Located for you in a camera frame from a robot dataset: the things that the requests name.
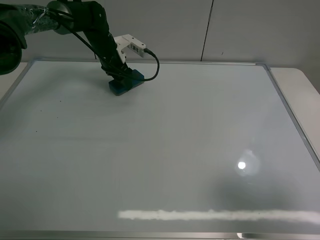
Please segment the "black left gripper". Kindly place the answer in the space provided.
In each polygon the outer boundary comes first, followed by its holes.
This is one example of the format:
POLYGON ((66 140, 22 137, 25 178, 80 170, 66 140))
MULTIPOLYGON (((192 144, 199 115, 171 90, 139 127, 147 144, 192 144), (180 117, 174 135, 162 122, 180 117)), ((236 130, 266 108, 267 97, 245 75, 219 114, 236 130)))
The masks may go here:
POLYGON ((140 81, 142 78, 127 63, 123 63, 117 51, 117 44, 109 32, 109 25, 95 26, 84 32, 87 40, 97 54, 101 69, 122 85, 130 85, 130 79, 140 81), (117 68, 117 72, 108 69, 117 68))

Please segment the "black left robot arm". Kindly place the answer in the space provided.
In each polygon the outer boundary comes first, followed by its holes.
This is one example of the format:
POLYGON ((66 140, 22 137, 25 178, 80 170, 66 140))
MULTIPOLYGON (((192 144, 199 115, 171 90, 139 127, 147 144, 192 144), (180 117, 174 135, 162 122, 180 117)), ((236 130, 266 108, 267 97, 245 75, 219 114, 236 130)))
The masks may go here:
POLYGON ((105 9, 96 1, 81 0, 53 0, 47 6, 1 4, 1 75, 11 73, 20 64, 27 35, 46 31, 75 35, 98 57, 101 68, 126 88, 133 81, 143 80, 121 59, 105 9))

